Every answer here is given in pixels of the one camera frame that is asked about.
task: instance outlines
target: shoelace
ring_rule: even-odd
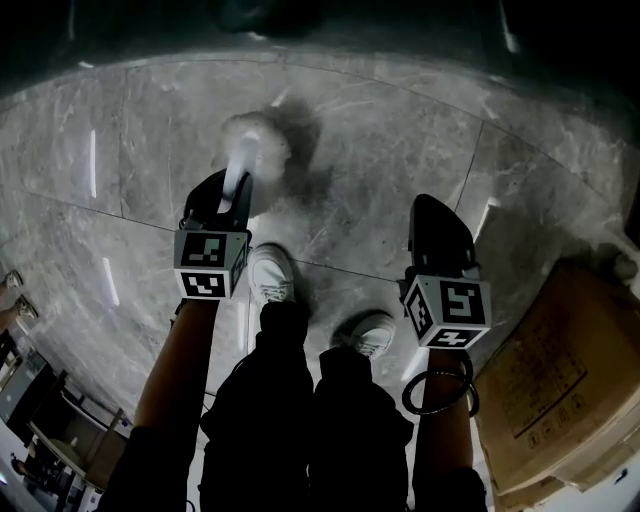
[[[282,302],[287,295],[287,287],[290,284],[288,281],[277,285],[265,284],[260,288],[260,291],[264,294],[267,302]]]

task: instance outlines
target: forearm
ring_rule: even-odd
[[[462,372],[459,360],[447,350],[431,350],[429,369]],[[454,378],[434,377],[425,383],[423,407],[442,404],[460,390],[462,383]],[[426,485],[440,476],[473,464],[469,406],[466,398],[448,409],[423,416],[418,428],[414,488]]]
[[[198,432],[218,301],[190,301],[182,308],[147,379],[134,425],[163,436]]]

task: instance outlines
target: cardboard box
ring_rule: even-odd
[[[547,477],[540,482],[514,491],[504,496],[495,496],[496,512],[522,512],[547,501],[551,496],[564,487],[564,484],[553,477]]]
[[[556,474],[600,440],[597,459],[620,439],[616,425],[633,424],[640,412],[640,302],[559,263],[476,386],[480,441],[498,494]]]
[[[590,446],[581,448],[576,456],[554,471],[554,476],[585,492],[605,478],[617,475],[622,466],[638,453],[640,427],[613,444],[608,441],[610,438],[597,439],[589,443]]]

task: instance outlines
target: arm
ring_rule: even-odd
[[[462,363],[452,351],[433,349],[429,354],[429,369],[463,371]],[[457,379],[447,377],[427,380],[423,407],[445,402],[459,391],[461,385]],[[420,507],[425,504],[434,511],[454,509],[456,500],[460,498],[469,499],[469,502],[464,502],[464,510],[486,510],[484,488],[480,478],[472,472],[472,465],[473,447],[466,399],[458,400],[439,413],[422,416],[413,472],[417,510],[422,510]]]
[[[144,386],[134,420],[192,448],[207,383],[218,301],[187,302]]]
[[[218,304],[190,301],[180,311],[145,384],[101,512],[185,506]]]

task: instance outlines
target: black pants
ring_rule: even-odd
[[[369,360],[324,352],[314,393],[303,310],[270,303],[260,321],[256,349],[202,417],[202,511],[404,511],[413,425],[372,383]]]

